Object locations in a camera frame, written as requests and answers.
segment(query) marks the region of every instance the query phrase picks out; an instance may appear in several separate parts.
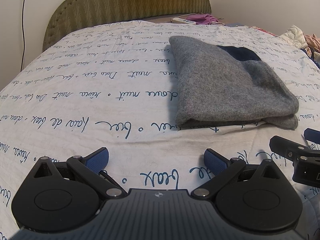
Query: bedspread with handwritten text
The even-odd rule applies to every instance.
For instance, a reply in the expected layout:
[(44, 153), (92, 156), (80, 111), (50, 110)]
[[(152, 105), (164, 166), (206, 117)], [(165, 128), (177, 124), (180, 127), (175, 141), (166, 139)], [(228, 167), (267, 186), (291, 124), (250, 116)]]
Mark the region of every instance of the bedspread with handwritten text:
[[(259, 122), (180, 129), (175, 123), (178, 73), (169, 43), (173, 35), (254, 51), (299, 100), (298, 128)], [(306, 144), (301, 136), (306, 128), (320, 130), (320, 70), (304, 52), (277, 37), (246, 26), (144, 21), (75, 31), (0, 92), (0, 232), (9, 238), (18, 230), (12, 199), (41, 156), (61, 162), (106, 147), (105, 170), (124, 189), (192, 190), (213, 177), (203, 163), (204, 151), (212, 148), (247, 163), (273, 159), (292, 182), (292, 163), (271, 152), (269, 140), (279, 135)], [(292, 185), (310, 217), (305, 237), (313, 239), (320, 189)]]

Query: gray knit fabric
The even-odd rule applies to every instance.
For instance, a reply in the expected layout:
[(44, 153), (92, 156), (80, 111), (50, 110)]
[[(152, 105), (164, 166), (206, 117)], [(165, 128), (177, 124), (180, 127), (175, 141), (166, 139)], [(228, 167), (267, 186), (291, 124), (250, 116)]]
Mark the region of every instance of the gray knit fabric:
[(297, 98), (258, 56), (259, 60), (239, 61), (217, 46), (190, 37), (172, 36), (169, 42), (178, 70), (177, 125), (224, 126), (263, 120), (297, 128)]

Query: green headboard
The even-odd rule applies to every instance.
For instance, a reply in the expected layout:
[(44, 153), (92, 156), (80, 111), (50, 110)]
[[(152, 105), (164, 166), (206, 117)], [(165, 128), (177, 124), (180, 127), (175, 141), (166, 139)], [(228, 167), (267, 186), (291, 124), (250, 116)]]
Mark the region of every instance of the green headboard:
[(44, 35), (43, 51), (67, 34), (101, 24), (179, 13), (211, 13), (209, 0), (65, 0)]

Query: logo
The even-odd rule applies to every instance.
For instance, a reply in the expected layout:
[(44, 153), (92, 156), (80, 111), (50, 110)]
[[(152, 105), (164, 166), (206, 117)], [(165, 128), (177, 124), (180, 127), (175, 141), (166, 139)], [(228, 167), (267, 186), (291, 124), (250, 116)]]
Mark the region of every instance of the logo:
[(156, 197), (161, 198), (162, 196), (164, 196), (164, 194), (162, 194), (161, 192), (158, 192), (155, 194)]

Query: upholstered headboard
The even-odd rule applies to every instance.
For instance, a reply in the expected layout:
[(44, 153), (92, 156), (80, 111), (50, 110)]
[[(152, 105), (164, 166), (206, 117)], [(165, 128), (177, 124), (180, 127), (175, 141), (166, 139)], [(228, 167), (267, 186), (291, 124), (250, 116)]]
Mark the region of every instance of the upholstered headboard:
[(43, 51), (67, 34), (96, 25), (179, 13), (211, 13), (209, 0), (65, 0), (44, 35)]

